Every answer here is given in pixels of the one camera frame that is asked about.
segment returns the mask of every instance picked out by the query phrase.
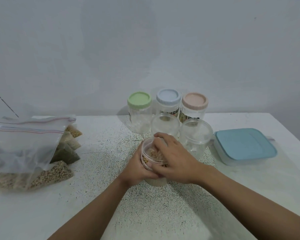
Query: person's right arm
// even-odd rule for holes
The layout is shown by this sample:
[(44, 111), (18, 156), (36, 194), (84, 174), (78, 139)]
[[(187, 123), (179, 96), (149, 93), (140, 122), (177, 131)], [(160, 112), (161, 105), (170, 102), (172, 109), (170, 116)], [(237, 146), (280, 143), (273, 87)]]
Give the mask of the person's right arm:
[(174, 137), (157, 133), (154, 145), (168, 167), (151, 165), (170, 180), (200, 185), (218, 199), (257, 239), (300, 239), (300, 216), (197, 161)]

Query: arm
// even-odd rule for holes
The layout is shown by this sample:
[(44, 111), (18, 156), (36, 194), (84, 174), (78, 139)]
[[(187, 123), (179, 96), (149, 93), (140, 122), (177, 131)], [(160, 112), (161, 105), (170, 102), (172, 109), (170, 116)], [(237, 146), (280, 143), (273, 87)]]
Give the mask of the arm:
[(140, 161), (141, 144), (122, 173), (91, 203), (60, 227), (48, 240), (100, 239), (127, 190), (145, 178), (158, 175), (146, 170)]
[(167, 143), (153, 143), (168, 160), (168, 167), (150, 165), (180, 183), (200, 185), (216, 197), (257, 239), (300, 239), (300, 216), (197, 161), (174, 137), (157, 133)]

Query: light blue lid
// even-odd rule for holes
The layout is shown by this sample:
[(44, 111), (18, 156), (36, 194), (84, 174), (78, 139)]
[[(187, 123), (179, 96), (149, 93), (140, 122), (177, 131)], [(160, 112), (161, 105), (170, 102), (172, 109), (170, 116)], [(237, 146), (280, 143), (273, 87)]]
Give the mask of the light blue lid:
[(180, 103), (181, 95), (174, 89), (161, 89), (157, 93), (157, 101), (166, 106), (173, 106)]
[(224, 152), (234, 160), (270, 158), (277, 155), (276, 148), (257, 129), (227, 129), (215, 133)]

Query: pink lid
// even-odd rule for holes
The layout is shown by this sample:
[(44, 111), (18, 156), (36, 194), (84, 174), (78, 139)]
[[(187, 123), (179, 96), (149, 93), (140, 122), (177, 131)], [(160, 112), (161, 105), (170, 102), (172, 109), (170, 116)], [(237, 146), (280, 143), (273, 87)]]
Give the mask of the pink lid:
[(192, 110), (202, 110), (208, 107), (208, 98), (198, 92), (189, 92), (182, 98), (183, 105)]

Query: hand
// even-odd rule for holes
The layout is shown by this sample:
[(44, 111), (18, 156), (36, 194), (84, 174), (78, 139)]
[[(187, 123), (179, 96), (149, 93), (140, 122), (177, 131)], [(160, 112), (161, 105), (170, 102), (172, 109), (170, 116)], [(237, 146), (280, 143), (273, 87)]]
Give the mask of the hand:
[(144, 179), (158, 179), (159, 176), (152, 171), (144, 168), (141, 163), (141, 144), (130, 158), (125, 169), (120, 173), (118, 178), (125, 183), (126, 186), (131, 187), (139, 184)]
[(151, 164), (151, 168), (155, 173), (179, 183), (189, 184), (197, 183), (200, 175), (204, 174), (204, 170), (209, 168), (197, 161), (173, 136), (165, 133), (156, 133), (157, 137), (153, 141), (153, 145), (164, 155), (168, 161), (167, 167)]

